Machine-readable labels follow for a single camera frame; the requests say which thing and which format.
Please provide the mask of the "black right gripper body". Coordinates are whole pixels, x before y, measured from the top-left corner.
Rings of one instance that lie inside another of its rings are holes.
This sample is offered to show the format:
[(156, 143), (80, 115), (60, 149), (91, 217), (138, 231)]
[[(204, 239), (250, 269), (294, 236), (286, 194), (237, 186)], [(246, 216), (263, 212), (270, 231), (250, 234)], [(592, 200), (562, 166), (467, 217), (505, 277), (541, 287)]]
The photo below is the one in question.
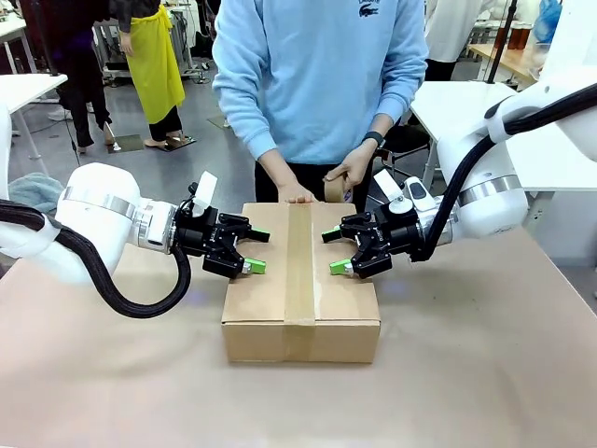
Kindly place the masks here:
[(373, 211), (376, 257), (413, 254), (423, 247), (423, 230), (413, 203), (387, 203)]

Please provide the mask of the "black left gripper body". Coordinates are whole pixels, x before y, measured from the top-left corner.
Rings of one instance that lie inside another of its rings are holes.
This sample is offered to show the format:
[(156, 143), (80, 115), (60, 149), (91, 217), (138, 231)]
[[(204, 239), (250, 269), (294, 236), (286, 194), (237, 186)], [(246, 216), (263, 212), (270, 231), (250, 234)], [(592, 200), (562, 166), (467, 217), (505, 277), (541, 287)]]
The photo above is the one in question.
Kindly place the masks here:
[(190, 207), (179, 207), (174, 216), (174, 241), (192, 257), (203, 257), (206, 272), (233, 272), (234, 257), (231, 242), (224, 236), (230, 215), (220, 214), (209, 206), (194, 217)]

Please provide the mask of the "person's right hand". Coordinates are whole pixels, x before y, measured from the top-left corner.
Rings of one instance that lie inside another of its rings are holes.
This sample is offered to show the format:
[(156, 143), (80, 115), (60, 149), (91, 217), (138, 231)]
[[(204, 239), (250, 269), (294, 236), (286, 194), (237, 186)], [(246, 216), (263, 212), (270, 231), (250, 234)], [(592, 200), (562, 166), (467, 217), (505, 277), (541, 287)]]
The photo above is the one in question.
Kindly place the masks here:
[(317, 199), (308, 189), (294, 182), (278, 188), (278, 201), (280, 203), (299, 204), (316, 203)]

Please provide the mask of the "person's left hand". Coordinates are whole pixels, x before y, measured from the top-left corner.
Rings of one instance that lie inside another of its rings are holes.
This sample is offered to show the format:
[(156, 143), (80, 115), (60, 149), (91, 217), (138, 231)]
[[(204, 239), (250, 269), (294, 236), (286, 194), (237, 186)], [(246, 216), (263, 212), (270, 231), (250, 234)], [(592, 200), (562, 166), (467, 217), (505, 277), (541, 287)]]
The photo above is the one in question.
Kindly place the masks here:
[(345, 189), (352, 189), (359, 185), (363, 181), (377, 147), (376, 140), (366, 139), (359, 147), (353, 149), (337, 167), (329, 171), (324, 180), (331, 182), (341, 177)]

